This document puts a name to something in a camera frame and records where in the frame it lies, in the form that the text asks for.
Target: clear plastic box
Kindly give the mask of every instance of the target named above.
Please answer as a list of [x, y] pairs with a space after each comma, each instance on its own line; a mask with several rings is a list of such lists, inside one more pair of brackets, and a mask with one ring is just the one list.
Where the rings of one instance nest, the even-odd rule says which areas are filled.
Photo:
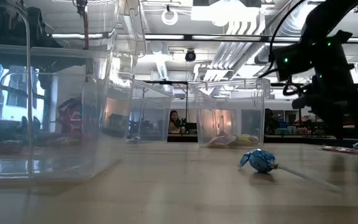
[[[30, 32], [23, 23], [15, 32], [21, 41], [0, 42], [0, 179], [86, 180], [125, 149], [133, 71], [144, 39], [133, 23], [117, 22], [139, 19], [121, 13], [138, 10], [139, 2], [90, 4], [88, 43], [75, 7], [52, 13], [66, 3], [40, 8], [44, 18], [67, 18], [51, 28], [53, 47], [26, 39]], [[10, 5], [0, 6], [5, 9], [15, 16]], [[19, 12], [19, 20], [31, 19], [25, 8]], [[130, 32], [139, 35], [130, 39]]]
[[268, 79], [195, 84], [191, 89], [200, 146], [253, 148], [263, 144]]
[[135, 80], [127, 142], [166, 142], [173, 98], [173, 94]]

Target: table surface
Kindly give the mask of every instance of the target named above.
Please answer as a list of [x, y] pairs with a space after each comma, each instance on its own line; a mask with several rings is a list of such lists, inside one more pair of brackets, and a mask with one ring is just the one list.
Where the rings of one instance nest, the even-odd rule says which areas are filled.
[[265, 148], [342, 192], [284, 170], [238, 169], [246, 149], [143, 144], [82, 184], [0, 185], [0, 224], [358, 223], [358, 155], [306, 144]]

